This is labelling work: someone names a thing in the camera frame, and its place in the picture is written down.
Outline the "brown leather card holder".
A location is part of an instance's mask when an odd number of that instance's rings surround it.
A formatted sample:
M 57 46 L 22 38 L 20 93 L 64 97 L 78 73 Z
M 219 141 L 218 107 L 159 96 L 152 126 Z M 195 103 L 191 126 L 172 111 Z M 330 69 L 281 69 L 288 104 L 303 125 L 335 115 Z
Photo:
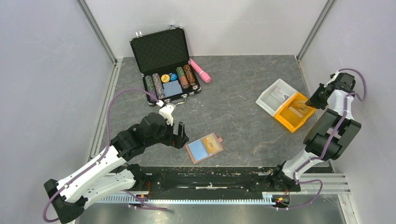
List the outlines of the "brown leather card holder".
M 214 154 L 208 153 L 208 151 L 206 150 L 206 147 L 204 146 L 203 141 L 202 141 L 202 139 L 204 137 L 210 136 L 210 135 L 213 135 L 214 137 L 217 138 L 217 141 L 219 142 L 219 146 L 221 147 L 221 150 Z M 211 156 L 214 156 L 215 154 L 218 154 L 224 150 L 223 146 L 221 144 L 223 141 L 223 139 L 221 137 L 218 137 L 215 133 L 211 133 L 206 136 L 199 138 L 199 139 L 185 145 L 186 150 L 187 150 L 193 164 L 197 164 L 197 163 L 201 162 L 202 160 L 205 160 Z

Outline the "orange VIP credit card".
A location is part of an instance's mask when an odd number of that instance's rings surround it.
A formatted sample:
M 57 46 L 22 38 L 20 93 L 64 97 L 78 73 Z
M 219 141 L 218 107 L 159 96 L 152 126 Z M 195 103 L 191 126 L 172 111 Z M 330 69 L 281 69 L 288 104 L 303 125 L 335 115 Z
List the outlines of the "orange VIP credit card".
M 204 137 L 202 141 L 209 154 L 214 154 L 221 150 L 217 138 L 213 135 Z

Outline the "gold credit card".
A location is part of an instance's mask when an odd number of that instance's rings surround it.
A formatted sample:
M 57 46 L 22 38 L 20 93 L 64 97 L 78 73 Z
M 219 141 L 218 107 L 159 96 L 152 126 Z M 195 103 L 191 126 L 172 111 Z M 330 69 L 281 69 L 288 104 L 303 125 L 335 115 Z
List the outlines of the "gold credit card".
M 304 99 L 295 99 L 293 102 L 290 104 L 289 109 L 295 113 L 299 118 L 303 118 L 307 116 L 311 111 L 312 107 L 307 106 L 306 100 Z

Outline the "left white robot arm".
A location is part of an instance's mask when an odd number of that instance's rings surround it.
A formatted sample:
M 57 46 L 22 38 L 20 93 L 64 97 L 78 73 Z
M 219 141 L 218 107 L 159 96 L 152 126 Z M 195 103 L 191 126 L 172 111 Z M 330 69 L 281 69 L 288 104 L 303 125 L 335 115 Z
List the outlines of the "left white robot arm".
M 188 140 L 183 122 L 178 124 L 175 134 L 173 123 L 158 113 L 150 113 L 139 124 L 119 132 L 99 155 L 73 174 L 59 181 L 45 182 L 49 202 L 42 215 L 44 221 L 67 224 L 102 198 L 119 191 L 143 189 L 147 176 L 141 167 L 131 164 L 124 168 L 123 165 L 152 145 L 180 149 Z

